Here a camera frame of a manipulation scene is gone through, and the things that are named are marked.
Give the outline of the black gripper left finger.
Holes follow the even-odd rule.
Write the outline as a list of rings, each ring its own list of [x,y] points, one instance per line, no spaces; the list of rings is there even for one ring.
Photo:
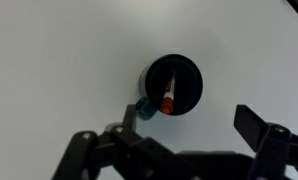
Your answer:
[[[203,180],[201,170],[135,129],[136,107],[129,105],[123,120],[102,134],[74,134],[51,180],[97,180],[108,166],[125,180]]]

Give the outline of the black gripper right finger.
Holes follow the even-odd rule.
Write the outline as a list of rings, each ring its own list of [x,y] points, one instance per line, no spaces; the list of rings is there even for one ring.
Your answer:
[[[265,122],[247,105],[238,104],[234,127],[255,153],[249,180],[289,180],[286,166],[298,172],[298,135],[277,123]]]

